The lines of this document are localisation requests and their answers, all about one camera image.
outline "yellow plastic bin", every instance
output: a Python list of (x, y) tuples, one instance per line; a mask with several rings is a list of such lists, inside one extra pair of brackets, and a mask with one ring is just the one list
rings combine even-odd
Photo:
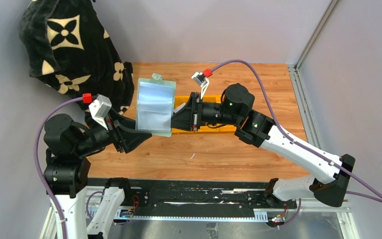
[[(204, 96), (205, 102), (215, 102), (220, 103), (221, 95), (213, 95), (213, 96)], [(175, 105), (174, 108), (180, 106), (182, 103), (188, 102), (189, 96), (175, 96)], [(220, 128), (209, 128), (207, 126), (201, 126), (198, 131), (185, 131), (173, 128), (172, 133), (207, 133), (207, 132), (235, 132), (236, 127), (233, 125), (226, 125)]]

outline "black plush fabric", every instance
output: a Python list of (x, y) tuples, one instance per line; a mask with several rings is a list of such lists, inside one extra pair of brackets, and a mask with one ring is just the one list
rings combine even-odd
[(102, 94), (120, 114), (128, 109), (132, 65), (122, 63), (90, 0), (33, 0), (18, 30), (31, 77), (70, 98)]

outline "gray wall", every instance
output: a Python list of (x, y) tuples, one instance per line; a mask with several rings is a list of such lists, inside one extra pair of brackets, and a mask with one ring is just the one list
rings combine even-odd
[(98, 0), (121, 58), (295, 63), (330, 0)]
[[(43, 118), (67, 98), (29, 78), (17, 23), (28, 1), (0, 0), (0, 239), (39, 237), (50, 202), (33, 162)], [(72, 106), (65, 112), (80, 113)], [(44, 146), (41, 144), (41, 164)]]
[[(341, 1), (301, 75), (323, 147), (355, 156), (355, 174), (382, 192), (382, 1)], [(382, 238), (382, 204), (348, 198), (361, 238)]]

